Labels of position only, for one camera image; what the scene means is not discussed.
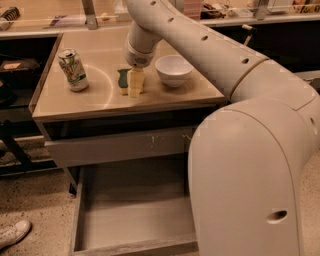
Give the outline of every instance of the aluminum can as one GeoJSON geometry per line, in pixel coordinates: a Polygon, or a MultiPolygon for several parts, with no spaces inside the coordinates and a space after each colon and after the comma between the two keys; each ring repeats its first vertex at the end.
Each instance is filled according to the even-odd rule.
{"type": "Polygon", "coordinates": [[[59,52],[58,58],[71,91],[81,91],[89,86],[80,56],[76,50],[64,49],[59,52]]]}

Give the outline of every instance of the speckled floor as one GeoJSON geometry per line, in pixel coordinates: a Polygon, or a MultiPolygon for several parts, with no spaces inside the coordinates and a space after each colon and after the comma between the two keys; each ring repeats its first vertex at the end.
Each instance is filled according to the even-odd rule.
{"type": "MultiPolygon", "coordinates": [[[[320,151],[306,165],[301,184],[305,256],[319,256],[320,151]]],[[[24,240],[1,250],[0,255],[67,256],[75,205],[68,190],[61,170],[0,177],[0,228],[24,218],[33,223],[24,240]]]]}

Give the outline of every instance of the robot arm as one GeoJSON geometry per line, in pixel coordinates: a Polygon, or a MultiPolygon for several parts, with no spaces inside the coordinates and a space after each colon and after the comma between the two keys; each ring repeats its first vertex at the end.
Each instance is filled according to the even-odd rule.
{"type": "Polygon", "coordinates": [[[299,181],[320,145],[317,92],[166,0],[127,0],[127,7],[129,64],[148,66],[165,39],[234,103],[208,116],[190,146],[201,256],[302,256],[299,181]]]}

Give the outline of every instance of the shoe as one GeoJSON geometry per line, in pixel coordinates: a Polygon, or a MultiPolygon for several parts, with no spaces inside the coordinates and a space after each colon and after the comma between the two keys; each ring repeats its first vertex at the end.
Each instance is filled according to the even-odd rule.
{"type": "Polygon", "coordinates": [[[31,222],[22,220],[12,226],[0,229],[0,250],[9,245],[18,243],[28,234],[30,228],[31,222]]]}

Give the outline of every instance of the white bowl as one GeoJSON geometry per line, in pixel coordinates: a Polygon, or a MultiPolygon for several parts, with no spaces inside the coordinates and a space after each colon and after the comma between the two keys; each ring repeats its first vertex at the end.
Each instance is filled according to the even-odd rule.
{"type": "Polygon", "coordinates": [[[184,84],[190,77],[193,66],[180,55],[168,55],[156,61],[160,80],[170,87],[184,84]]]}

